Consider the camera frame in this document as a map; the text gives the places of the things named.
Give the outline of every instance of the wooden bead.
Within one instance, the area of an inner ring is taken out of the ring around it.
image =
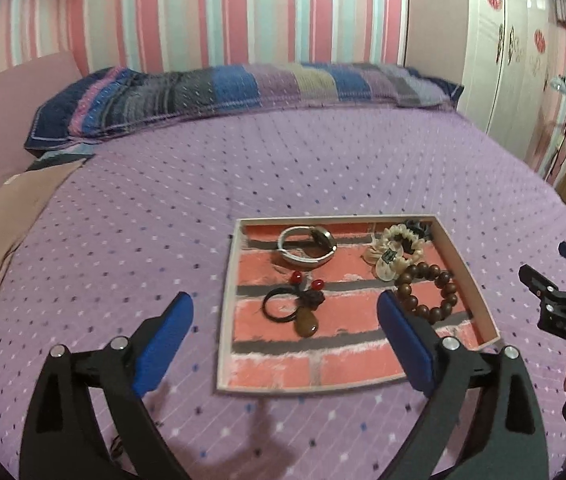
[[[412,278],[414,279],[416,277],[416,274],[417,274],[416,265],[408,266],[407,269],[404,270],[403,272],[405,272],[407,274],[411,274]]]
[[[458,296],[456,294],[448,294],[445,298],[443,298],[443,301],[455,306],[455,304],[458,303]]]
[[[427,263],[420,262],[416,266],[416,276],[417,276],[417,278],[426,278],[429,270],[430,270],[430,267],[428,266]]]
[[[454,294],[457,291],[457,285],[454,283],[448,283],[441,289],[441,297],[445,298],[450,294]]]
[[[396,280],[394,280],[394,285],[396,286],[403,285],[404,283],[406,283],[407,285],[410,285],[410,283],[412,283],[412,274],[403,272],[399,274],[399,277]]]
[[[438,306],[435,306],[433,309],[431,309],[430,317],[428,318],[430,324],[435,324],[436,322],[439,322],[442,319],[443,319],[443,313],[441,312],[441,309]]]
[[[301,337],[311,337],[319,329],[319,322],[312,311],[305,307],[300,306],[297,309],[297,317],[294,320],[294,330]]]
[[[396,289],[396,295],[399,297],[399,299],[406,300],[412,295],[412,287],[407,283],[399,285]]]
[[[418,307],[416,307],[415,314],[419,317],[423,317],[423,319],[430,318],[430,310],[427,305],[419,305]]]
[[[447,319],[452,314],[452,304],[447,301],[441,302],[441,314],[443,314],[443,319]]]
[[[452,275],[447,272],[447,270],[441,270],[441,273],[437,276],[437,279],[434,280],[434,285],[438,286],[439,288],[443,288],[450,282],[451,278]]]
[[[403,305],[404,309],[409,311],[419,304],[419,299],[416,296],[408,296],[401,302],[401,304]]]
[[[430,269],[428,270],[428,279],[430,281],[434,281],[440,273],[441,267],[439,267],[438,265],[431,265]]]

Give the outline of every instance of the black scrunchie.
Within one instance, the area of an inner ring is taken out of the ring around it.
[[[294,312],[288,314],[287,316],[273,316],[268,312],[265,305],[266,303],[268,303],[269,298],[279,296],[281,294],[293,294],[299,299],[300,304],[297,306]],[[300,290],[297,286],[279,286],[277,288],[273,288],[265,295],[265,298],[263,298],[263,303],[261,304],[261,311],[263,312],[263,316],[265,316],[270,321],[273,321],[274,323],[289,323],[290,321],[294,321],[297,318],[297,312],[300,307],[304,306],[309,308],[310,310],[316,310],[324,301],[325,296],[320,290],[314,290],[313,288],[309,288],[308,290]]]

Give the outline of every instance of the lamp shade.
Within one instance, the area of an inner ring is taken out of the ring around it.
[[[565,76],[555,75],[550,80],[550,86],[559,92],[560,94],[566,95],[566,78]]]

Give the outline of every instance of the watch face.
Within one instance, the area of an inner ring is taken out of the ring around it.
[[[326,252],[330,253],[336,250],[336,240],[325,227],[314,227],[311,235],[314,243]]]

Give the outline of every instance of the wardrobe handle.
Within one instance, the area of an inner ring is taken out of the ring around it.
[[[499,63],[501,59],[501,53],[503,51],[503,41],[505,41],[505,27],[503,23],[499,25],[499,41],[496,44],[496,62]]]
[[[510,44],[508,45],[508,65],[512,62],[514,54],[514,25],[510,28]]]

